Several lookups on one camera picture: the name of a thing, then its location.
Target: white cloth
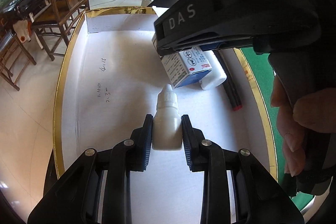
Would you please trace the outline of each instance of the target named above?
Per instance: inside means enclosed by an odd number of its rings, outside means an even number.
[[[22,43],[26,42],[27,40],[30,41],[27,20],[19,20],[18,22],[13,24],[13,29]]]

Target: wooden stool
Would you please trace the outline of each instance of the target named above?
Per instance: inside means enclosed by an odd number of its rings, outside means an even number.
[[[13,55],[13,53],[18,49],[21,48],[21,51],[15,58],[15,60],[12,62],[11,66],[9,68],[6,67],[6,64],[10,57]],[[19,56],[24,53],[28,57],[27,63],[24,65],[23,69],[20,71],[19,75],[15,79],[15,81],[12,80],[13,73],[11,72],[11,69],[13,68],[14,64],[18,60]],[[26,50],[26,48],[22,45],[20,39],[17,37],[15,33],[7,32],[4,37],[0,41],[0,74],[2,78],[4,78],[10,85],[15,88],[17,91],[20,90],[20,88],[16,85],[18,80],[20,79],[23,71],[28,66],[28,64],[32,62],[34,65],[36,65],[36,62],[34,58],[30,55],[30,53]]]

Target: green mat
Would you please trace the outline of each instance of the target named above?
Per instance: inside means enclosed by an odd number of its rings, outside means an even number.
[[[279,184],[281,184],[284,178],[284,167],[285,167],[285,159],[282,155],[283,139],[280,136],[276,126],[278,108],[271,107],[269,102],[273,88],[273,79],[274,79],[273,69],[268,63],[267,60],[268,54],[256,55],[252,48],[244,48],[242,49],[242,51],[259,85],[261,94],[264,98],[265,105],[268,111],[269,120],[271,122],[273,130],[277,161],[278,161],[278,182]],[[298,207],[298,209],[302,210],[312,199],[313,199],[312,195],[298,193],[297,196],[294,197],[292,200]]]

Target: bottle cap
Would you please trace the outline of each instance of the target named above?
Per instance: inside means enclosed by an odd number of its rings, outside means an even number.
[[[157,96],[157,108],[166,106],[172,106],[177,108],[177,95],[173,92],[171,85],[165,85],[162,91]]]

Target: white dropper bottle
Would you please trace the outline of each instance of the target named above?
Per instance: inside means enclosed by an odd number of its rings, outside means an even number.
[[[171,85],[165,85],[157,96],[153,120],[152,147],[154,150],[180,150],[182,126],[177,95]]]

